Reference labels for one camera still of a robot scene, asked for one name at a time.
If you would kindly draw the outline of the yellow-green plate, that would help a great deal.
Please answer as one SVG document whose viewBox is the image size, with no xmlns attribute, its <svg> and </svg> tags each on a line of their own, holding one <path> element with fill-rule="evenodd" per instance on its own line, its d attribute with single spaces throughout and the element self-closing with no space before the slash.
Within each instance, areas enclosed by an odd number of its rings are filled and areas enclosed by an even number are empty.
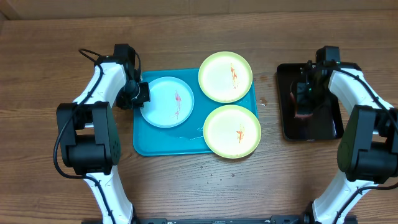
<svg viewBox="0 0 398 224">
<path fill-rule="evenodd" d="M 213 53 L 201 64 L 198 83 L 211 100 L 232 103 L 248 93 L 252 85 L 252 69 L 248 61 L 237 53 Z"/>
<path fill-rule="evenodd" d="M 227 159 L 240 159 L 251 154 L 259 145 L 261 125 L 248 109 L 224 105 L 207 116 L 203 137 L 215 154 Z"/>
</svg>

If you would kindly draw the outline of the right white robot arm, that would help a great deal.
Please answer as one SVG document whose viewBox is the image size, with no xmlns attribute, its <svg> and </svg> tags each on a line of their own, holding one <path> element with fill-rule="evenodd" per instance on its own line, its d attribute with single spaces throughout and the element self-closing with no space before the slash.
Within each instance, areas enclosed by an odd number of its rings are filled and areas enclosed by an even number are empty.
<svg viewBox="0 0 398 224">
<path fill-rule="evenodd" d="M 338 146 L 339 171 L 303 213 L 301 223 L 344 223 L 347 213 L 370 190 L 392 190 L 397 177 L 397 108 L 367 83 L 356 63 L 342 62 L 340 50 L 324 46 L 301 69 L 302 83 L 291 86 L 295 117 L 308 118 L 330 98 L 349 113 Z"/>
</svg>

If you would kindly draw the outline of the red and green sponge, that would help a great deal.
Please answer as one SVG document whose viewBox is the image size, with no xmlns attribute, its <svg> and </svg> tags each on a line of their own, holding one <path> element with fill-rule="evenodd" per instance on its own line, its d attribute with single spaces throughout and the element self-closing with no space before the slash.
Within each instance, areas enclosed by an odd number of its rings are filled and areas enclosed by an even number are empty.
<svg viewBox="0 0 398 224">
<path fill-rule="evenodd" d="M 290 99 L 293 103 L 294 118 L 307 119 L 313 114 L 310 96 L 311 88 L 306 83 L 294 81 L 290 85 Z"/>
</svg>

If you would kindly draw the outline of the light blue plate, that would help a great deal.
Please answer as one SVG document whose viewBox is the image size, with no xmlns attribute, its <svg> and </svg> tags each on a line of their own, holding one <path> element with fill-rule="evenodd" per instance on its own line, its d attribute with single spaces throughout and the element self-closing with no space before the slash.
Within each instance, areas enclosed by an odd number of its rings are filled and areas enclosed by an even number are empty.
<svg viewBox="0 0 398 224">
<path fill-rule="evenodd" d="M 172 128 L 182 124 L 194 107 L 192 89 L 181 79 L 161 77 L 149 83 L 150 101 L 141 114 L 151 125 Z"/>
</svg>

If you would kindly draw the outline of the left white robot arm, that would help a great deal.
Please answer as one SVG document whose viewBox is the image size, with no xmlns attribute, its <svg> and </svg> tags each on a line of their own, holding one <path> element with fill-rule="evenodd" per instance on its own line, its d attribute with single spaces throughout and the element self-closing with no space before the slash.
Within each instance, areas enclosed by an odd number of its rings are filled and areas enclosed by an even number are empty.
<svg viewBox="0 0 398 224">
<path fill-rule="evenodd" d="M 112 55 L 97 54 L 94 73 L 71 103 L 59 104 L 58 136 L 53 149 L 57 172 L 84 180 L 102 213 L 101 223 L 137 223 L 118 173 L 121 143 L 112 107 L 134 110 L 150 100 L 141 78 L 141 60 L 129 44 L 116 44 Z"/>
</svg>

